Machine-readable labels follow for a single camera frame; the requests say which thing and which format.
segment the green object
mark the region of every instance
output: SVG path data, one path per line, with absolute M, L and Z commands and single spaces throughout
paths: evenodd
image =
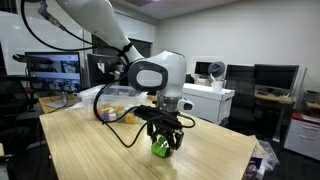
M 162 158 L 168 157 L 170 149 L 167 145 L 166 138 L 163 136 L 160 136 L 158 141 L 152 143 L 151 151 L 153 154 L 160 156 Z

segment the white cabinet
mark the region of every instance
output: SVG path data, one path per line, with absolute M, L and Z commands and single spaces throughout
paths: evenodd
M 284 147 L 320 160 L 320 123 L 310 122 L 296 114 L 291 119 Z
M 212 87 L 185 84 L 182 93 L 194 103 L 192 112 L 187 112 L 193 116 L 220 124 L 230 115 L 234 90 L 222 89 L 221 93 L 214 93 Z

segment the ceiling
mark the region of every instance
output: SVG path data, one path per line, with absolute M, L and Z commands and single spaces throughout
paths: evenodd
M 211 8 L 237 0 L 110 0 L 157 20 Z

